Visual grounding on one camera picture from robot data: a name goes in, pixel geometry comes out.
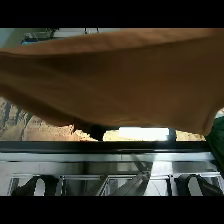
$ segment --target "dark green object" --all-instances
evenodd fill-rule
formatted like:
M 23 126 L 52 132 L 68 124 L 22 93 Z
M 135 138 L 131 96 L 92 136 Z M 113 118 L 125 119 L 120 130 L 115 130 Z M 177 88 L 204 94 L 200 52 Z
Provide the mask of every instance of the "dark green object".
M 208 136 L 205 136 L 211 150 L 224 171 L 224 117 L 214 120 L 212 130 Z

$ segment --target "orange fabric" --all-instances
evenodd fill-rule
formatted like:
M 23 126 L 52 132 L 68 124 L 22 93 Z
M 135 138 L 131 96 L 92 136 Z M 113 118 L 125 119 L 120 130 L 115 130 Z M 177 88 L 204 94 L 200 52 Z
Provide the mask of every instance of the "orange fabric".
M 0 51 L 0 94 L 54 125 L 208 134 L 224 107 L 224 32 L 127 29 Z

